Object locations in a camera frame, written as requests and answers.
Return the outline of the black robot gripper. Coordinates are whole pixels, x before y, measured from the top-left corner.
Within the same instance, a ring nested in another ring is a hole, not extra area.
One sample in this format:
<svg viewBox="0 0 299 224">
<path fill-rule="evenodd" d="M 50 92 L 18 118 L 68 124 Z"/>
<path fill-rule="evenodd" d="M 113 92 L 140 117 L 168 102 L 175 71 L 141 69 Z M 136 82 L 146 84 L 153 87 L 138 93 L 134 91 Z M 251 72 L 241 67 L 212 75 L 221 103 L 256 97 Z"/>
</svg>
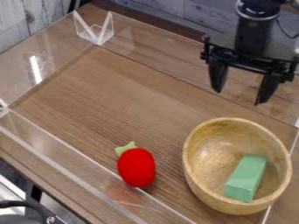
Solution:
<svg viewBox="0 0 299 224">
<path fill-rule="evenodd" d="M 208 65 L 209 84 L 217 93 L 224 87 L 229 67 L 264 75 L 255 105 L 269 100 L 280 82 L 293 80 L 299 65 L 299 56 L 291 46 L 271 39 L 261 51 L 247 52 L 235 48 L 235 38 L 225 35 L 204 36 L 200 58 Z"/>
</svg>

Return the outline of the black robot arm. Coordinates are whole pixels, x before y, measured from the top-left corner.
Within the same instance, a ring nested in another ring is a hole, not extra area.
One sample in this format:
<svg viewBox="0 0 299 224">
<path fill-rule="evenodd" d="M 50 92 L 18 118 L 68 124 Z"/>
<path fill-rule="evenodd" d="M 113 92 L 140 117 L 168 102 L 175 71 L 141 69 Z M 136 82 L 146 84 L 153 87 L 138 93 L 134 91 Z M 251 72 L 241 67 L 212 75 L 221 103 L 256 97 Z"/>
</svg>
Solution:
<svg viewBox="0 0 299 224">
<path fill-rule="evenodd" d="M 299 10 L 299 0 L 237 0 L 236 29 L 203 38 L 200 58 L 208 65 L 215 92 L 221 91 L 232 67 L 264 75 L 255 104 L 268 102 L 279 85 L 295 79 L 299 67 L 299 48 L 277 43 L 272 37 L 273 28 L 281 25 L 284 4 Z"/>
</svg>

